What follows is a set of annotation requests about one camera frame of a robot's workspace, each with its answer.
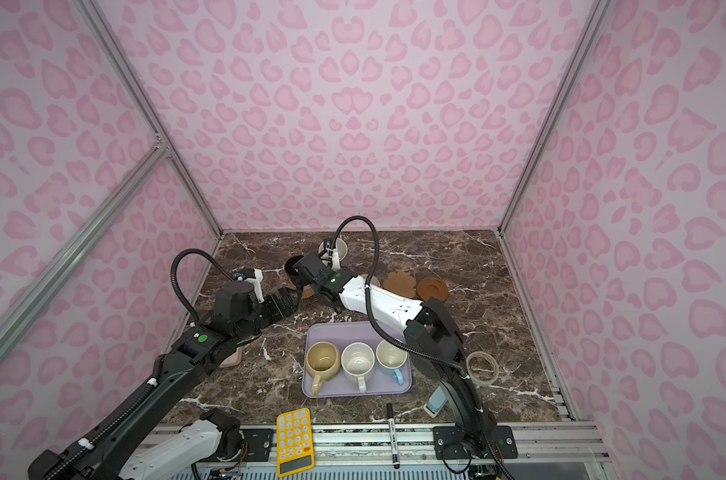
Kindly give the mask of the brown round wooden coaster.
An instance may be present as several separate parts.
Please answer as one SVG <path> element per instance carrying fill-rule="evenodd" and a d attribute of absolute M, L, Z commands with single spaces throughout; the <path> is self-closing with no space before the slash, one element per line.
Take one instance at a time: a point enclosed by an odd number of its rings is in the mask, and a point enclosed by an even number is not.
<path fill-rule="evenodd" d="M 416 293 L 422 301 L 436 299 L 445 302 L 449 297 L 449 288 L 437 277 L 426 277 L 417 282 Z"/>

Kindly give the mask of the white lavender mug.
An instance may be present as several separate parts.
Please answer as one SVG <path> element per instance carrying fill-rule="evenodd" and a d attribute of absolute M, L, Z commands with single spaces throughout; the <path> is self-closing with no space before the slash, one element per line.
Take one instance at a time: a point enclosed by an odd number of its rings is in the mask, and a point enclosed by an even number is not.
<path fill-rule="evenodd" d="M 333 258 L 333 252 L 336 252 L 340 262 L 344 262 L 348 256 L 348 247 L 343 238 L 339 237 L 333 242 L 332 237 L 324 238 L 318 247 L 318 255 L 323 260 L 330 261 Z"/>

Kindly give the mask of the black mug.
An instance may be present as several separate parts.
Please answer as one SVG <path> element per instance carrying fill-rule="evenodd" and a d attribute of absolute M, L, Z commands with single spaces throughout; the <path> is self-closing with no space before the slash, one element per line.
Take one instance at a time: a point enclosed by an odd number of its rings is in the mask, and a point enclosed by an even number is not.
<path fill-rule="evenodd" d="M 290 257 L 284 264 L 284 271 L 289 277 L 290 281 L 297 287 L 303 287 L 303 279 L 301 274 L 297 270 L 297 264 L 303 259 L 302 255 Z"/>

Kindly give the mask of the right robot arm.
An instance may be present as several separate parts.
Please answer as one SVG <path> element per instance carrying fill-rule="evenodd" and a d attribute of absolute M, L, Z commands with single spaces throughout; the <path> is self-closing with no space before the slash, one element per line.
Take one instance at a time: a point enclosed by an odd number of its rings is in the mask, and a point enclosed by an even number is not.
<path fill-rule="evenodd" d="M 285 270 L 293 283 L 309 286 L 335 311 L 365 314 L 382 339 L 408 353 L 423 375 L 439 383 L 464 449 L 478 458 L 501 460 L 492 441 L 496 418 L 480 399 L 466 366 L 462 334 L 443 302 L 399 296 L 372 285 L 371 274 L 335 270 L 313 253 L 289 259 Z"/>

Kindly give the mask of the light blue mug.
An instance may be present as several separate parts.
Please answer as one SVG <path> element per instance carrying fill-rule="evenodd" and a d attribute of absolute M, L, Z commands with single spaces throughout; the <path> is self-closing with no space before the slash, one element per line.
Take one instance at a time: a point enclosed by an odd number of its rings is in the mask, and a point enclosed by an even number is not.
<path fill-rule="evenodd" d="M 408 361 L 408 353 L 390 342 L 382 340 L 375 349 L 375 355 L 380 370 L 402 386 L 405 383 L 403 369 Z"/>

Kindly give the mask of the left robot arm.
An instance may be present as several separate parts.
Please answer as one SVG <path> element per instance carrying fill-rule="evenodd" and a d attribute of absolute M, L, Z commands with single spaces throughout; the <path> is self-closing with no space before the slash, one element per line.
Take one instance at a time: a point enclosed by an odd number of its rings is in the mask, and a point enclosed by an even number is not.
<path fill-rule="evenodd" d="M 248 280 L 219 290 L 208 321 L 197 324 L 158 356 L 152 372 L 112 413 L 60 453 L 46 450 L 28 468 L 30 479 L 114 479 L 141 441 L 226 358 L 266 327 L 295 314 L 301 298 L 286 287 L 257 298 Z"/>

